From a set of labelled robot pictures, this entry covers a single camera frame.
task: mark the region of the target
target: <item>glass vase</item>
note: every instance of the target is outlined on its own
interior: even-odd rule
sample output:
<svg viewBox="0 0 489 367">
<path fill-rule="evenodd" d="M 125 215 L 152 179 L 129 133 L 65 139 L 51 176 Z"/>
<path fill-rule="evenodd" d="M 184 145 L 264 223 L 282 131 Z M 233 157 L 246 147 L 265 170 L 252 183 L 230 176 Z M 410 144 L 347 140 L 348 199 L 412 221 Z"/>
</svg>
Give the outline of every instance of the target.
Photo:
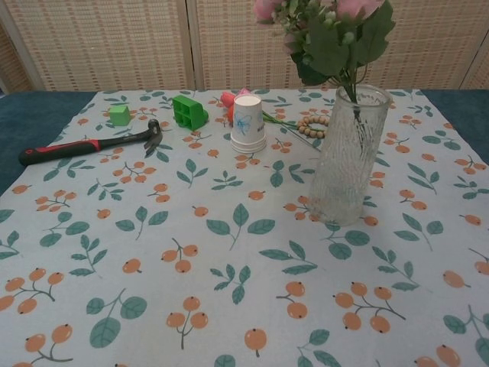
<svg viewBox="0 0 489 367">
<path fill-rule="evenodd" d="M 321 222 L 350 225 L 361 216 L 364 195 L 387 111 L 385 90 L 359 84 L 353 103 L 345 89 L 336 91 L 332 117 L 309 192 L 309 210 Z"/>
</svg>

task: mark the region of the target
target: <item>green toy block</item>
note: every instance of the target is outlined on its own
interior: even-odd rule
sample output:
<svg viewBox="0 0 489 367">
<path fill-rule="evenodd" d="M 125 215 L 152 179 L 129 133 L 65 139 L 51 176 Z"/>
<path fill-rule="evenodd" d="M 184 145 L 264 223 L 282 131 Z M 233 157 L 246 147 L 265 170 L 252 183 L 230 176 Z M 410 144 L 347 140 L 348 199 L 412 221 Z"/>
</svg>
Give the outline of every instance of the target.
<svg viewBox="0 0 489 367">
<path fill-rule="evenodd" d="M 173 114 L 178 126 L 189 128 L 193 132 L 204 126 L 209 118 L 200 103 L 181 95 L 173 98 Z"/>
<path fill-rule="evenodd" d="M 113 106 L 108 111 L 110 122 L 114 126 L 126 126 L 131 121 L 131 114 L 127 106 Z"/>
</svg>

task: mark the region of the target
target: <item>berry pattern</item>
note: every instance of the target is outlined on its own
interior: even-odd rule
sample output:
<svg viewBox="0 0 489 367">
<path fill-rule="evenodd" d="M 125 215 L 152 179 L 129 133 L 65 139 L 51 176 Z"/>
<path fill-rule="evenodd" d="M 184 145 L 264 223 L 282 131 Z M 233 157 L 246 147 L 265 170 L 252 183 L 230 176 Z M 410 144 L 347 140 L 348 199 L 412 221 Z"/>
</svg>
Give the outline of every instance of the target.
<svg viewBox="0 0 489 367">
<path fill-rule="evenodd" d="M 313 128 L 335 104 L 327 88 L 253 93 Z M 178 94 L 208 111 L 197 132 L 173 120 Z M 348 227 L 309 211 L 325 139 L 267 123 L 266 148 L 233 151 L 220 94 L 100 92 L 58 139 L 156 118 L 155 150 L 35 165 L 5 191 L 0 325 L 17 336 L 0 365 L 489 366 L 489 170 L 423 94 L 393 91 Z M 117 104 L 127 126 L 108 119 Z"/>
</svg>

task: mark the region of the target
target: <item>paper cup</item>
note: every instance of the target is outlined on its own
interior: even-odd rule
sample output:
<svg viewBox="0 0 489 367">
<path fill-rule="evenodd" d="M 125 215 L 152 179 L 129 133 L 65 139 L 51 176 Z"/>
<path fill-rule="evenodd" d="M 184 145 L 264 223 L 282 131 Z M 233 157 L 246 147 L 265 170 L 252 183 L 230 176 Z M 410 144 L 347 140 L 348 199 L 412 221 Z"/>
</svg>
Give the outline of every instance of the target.
<svg viewBox="0 0 489 367">
<path fill-rule="evenodd" d="M 261 99 L 254 94 L 235 98 L 231 146 L 241 153 L 254 153 L 267 145 Z"/>
</svg>

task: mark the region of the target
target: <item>wooden bead bracelet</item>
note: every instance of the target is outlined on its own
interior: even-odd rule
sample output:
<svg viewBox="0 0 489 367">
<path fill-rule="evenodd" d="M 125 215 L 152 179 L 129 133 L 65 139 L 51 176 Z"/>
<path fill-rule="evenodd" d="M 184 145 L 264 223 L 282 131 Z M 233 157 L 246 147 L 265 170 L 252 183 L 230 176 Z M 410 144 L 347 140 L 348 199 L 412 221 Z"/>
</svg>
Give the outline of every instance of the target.
<svg viewBox="0 0 489 367">
<path fill-rule="evenodd" d="M 324 126 L 328 126 L 329 121 L 326 120 L 324 116 L 311 116 L 304 117 L 299 120 L 297 130 L 304 134 L 305 136 L 309 136 L 310 138 L 318 138 L 323 139 L 325 137 L 325 130 L 318 130 L 317 128 L 310 128 L 309 124 L 321 124 Z"/>
</svg>

